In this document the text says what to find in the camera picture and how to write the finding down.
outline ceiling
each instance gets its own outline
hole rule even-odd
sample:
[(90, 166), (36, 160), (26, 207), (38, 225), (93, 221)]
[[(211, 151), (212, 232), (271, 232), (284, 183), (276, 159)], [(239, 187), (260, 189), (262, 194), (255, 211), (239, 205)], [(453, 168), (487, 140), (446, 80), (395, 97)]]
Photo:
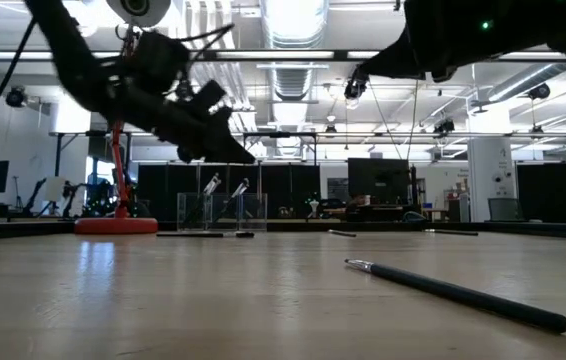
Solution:
[[(66, 1), (66, 6), (77, 6), (78, 1)], [(0, 50), (13, 50), (21, 40), (22, 32), (27, 26), (29, 15), (20, 1), (0, 1)], [(382, 49), (394, 42), (403, 30), (405, 20), (402, 12), (392, 11), (393, 2), (331, 0), (327, 13), (327, 23), (321, 48), (324, 49)], [(264, 48), (262, 19), (259, 15), (258, 0), (232, 1), (232, 20), (236, 24), (233, 39), (239, 49)], [(86, 38), (88, 45), (95, 51), (118, 51), (120, 40), (112, 27), (100, 28), (94, 35)], [(26, 51), (47, 50), (45, 39), (35, 31), (30, 38)], [(456, 108), (457, 112), (446, 112), (455, 121), (456, 131), (465, 131), (467, 112), (465, 100), (458, 97), (473, 96), (475, 89), (489, 89), (512, 76), (525, 71), (529, 63), (480, 63), (459, 69), (448, 82), (435, 84), (431, 80), (416, 83), (412, 80), (371, 78), (371, 86), (360, 99), (358, 107), (347, 109), (342, 98), (342, 86), (350, 76), (354, 62), (316, 63), (323, 67), (315, 70), (311, 91), (304, 99), (308, 103), (305, 122), (297, 126), (298, 130), (314, 130), (323, 132), (328, 115), (335, 117), (339, 132), (349, 132), (352, 136), (348, 143), (364, 145), (367, 143), (403, 142), (401, 139), (370, 138), (356, 136), (359, 132), (384, 131), (385, 125), (396, 132), (432, 131), (435, 123), (444, 116), (436, 113), (444, 105), (448, 109)], [(242, 62), (239, 65), (242, 86), (254, 107), (254, 125), (260, 129), (275, 129), (276, 119), (272, 111), (272, 88), (269, 81), (269, 70), (259, 69), (263, 62)], [(0, 63), (0, 79), (7, 69), (7, 64)], [(15, 82), (26, 85), (33, 96), (40, 96), (43, 101), (55, 101), (62, 90), (55, 79), (51, 64), (23, 62), (15, 71)], [(513, 98), (504, 104), (510, 109), (511, 123), (514, 131), (528, 131), (533, 122), (559, 119), (566, 115), (566, 72), (547, 81), (552, 95), (547, 100), (535, 102), (532, 111), (529, 99)], [(551, 128), (552, 132), (566, 132), (566, 121)], [(323, 139), (322, 144), (341, 144), (343, 137)], [(415, 139), (415, 143), (435, 144), (433, 139)], [(526, 144), (529, 139), (513, 139), (513, 142)], [(151, 138), (139, 138), (135, 144), (149, 146), (156, 144)], [(566, 139), (559, 138), (547, 141), (546, 148), (562, 148)]]

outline white column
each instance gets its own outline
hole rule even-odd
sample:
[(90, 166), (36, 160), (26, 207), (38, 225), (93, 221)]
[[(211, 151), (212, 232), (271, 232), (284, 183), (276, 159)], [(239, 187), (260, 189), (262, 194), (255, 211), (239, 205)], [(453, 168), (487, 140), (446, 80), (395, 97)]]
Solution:
[[(482, 114), (469, 114), (469, 132), (510, 132), (509, 109), (490, 106)], [(470, 200), (473, 222), (490, 219), (488, 199), (514, 198), (512, 149), (507, 137), (480, 137), (468, 141)]]

